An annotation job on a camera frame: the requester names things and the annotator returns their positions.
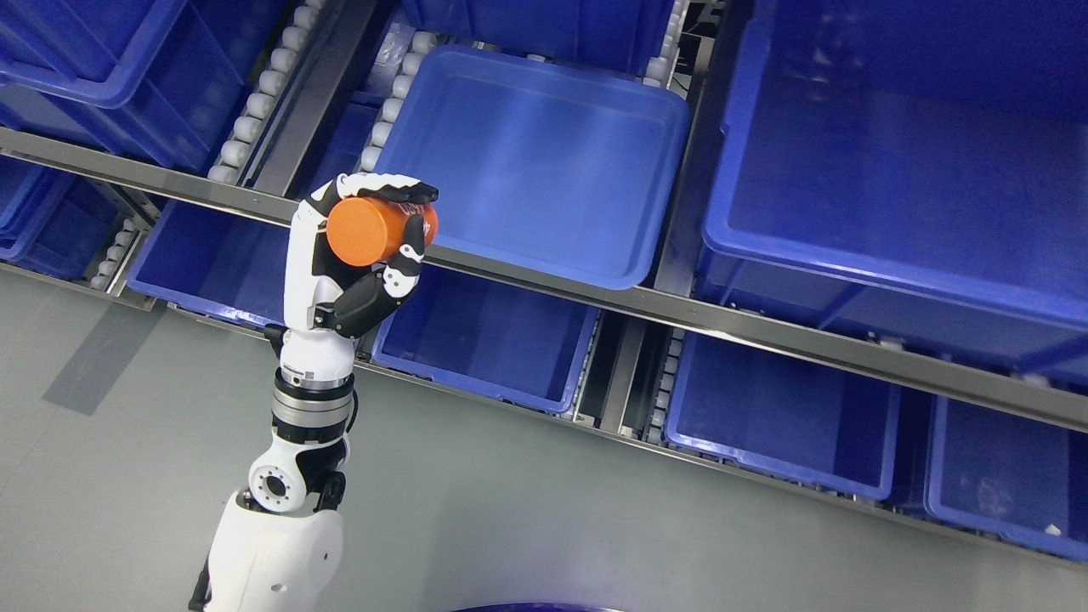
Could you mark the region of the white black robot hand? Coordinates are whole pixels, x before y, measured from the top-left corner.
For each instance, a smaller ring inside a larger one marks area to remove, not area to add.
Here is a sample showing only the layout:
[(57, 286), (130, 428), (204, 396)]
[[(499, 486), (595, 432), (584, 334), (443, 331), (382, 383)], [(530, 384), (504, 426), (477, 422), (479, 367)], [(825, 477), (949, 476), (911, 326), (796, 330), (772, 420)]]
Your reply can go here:
[(338, 201), (356, 196), (434, 207), (438, 189), (400, 174), (341, 173), (305, 196), (289, 224), (283, 306), (289, 330), (364, 336), (411, 298), (418, 286), (425, 249), (432, 244), (425, 244), (420, 215), (405, 222), (404, 243), (388, 260), (354, 267), (333, 254), (327, 217)]

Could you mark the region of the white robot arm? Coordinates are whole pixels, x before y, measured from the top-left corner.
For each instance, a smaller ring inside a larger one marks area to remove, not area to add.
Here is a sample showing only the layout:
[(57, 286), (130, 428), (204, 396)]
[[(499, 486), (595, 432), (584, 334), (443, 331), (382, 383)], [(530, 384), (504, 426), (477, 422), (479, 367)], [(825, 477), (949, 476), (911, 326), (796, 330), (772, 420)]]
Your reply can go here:
[(264, 330), (279, 365), (271, 442), (225, 503), (191, 611), (312, 611), (343, 555), (343, 465), (358, 338)]

